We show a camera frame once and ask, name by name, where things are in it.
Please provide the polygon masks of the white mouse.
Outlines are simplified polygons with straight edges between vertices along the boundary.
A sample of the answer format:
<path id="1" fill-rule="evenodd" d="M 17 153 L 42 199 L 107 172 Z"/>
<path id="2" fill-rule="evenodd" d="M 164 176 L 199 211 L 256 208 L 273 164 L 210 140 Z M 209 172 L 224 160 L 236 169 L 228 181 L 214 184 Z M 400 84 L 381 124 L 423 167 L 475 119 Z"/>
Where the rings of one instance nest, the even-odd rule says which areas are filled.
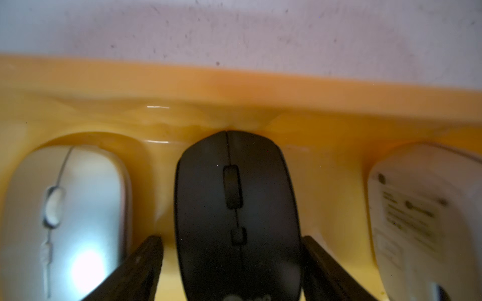
<path id="1" fill-rule="evenodd" d="M 395 148 L 367 179 L 375 257 L 389 300 L 481 299 L 481 156 Z"/>

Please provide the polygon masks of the black mouse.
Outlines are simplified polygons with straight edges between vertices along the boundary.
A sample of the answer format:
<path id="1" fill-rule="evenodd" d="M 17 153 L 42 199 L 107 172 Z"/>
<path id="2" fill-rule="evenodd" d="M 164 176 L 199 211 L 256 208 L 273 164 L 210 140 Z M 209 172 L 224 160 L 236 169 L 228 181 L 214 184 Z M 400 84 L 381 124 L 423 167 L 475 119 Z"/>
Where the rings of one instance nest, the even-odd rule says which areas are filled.
<path id="1" fill-rule="evenodd" d="M 299 300 L 296 199 L 270 139 L 231 130 L 190 146 L 176 167 L 174 223 L 188 300 Z"/>

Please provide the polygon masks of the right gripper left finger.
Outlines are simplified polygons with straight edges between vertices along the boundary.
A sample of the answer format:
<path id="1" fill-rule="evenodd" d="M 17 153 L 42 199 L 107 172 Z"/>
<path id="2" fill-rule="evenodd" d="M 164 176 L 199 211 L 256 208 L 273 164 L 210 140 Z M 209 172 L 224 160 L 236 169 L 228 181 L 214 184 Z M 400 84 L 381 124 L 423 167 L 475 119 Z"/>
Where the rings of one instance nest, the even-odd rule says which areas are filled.
<path id="1" fill-rule="evenodd" d="M 154 300 L 163 257 L 161 237 L 151 235 L 84 301 Z"/>

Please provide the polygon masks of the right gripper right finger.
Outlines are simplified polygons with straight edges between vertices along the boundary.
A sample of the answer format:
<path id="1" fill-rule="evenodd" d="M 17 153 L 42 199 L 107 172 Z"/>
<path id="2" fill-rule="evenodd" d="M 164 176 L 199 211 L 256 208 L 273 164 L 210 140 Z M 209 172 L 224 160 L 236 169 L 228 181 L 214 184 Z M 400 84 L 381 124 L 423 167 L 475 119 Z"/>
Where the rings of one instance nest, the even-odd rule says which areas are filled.
<path id="1" fill-rule="evenodd" d="M 303 237 L 306 300 L 375 300 L 314 238 Z"/>

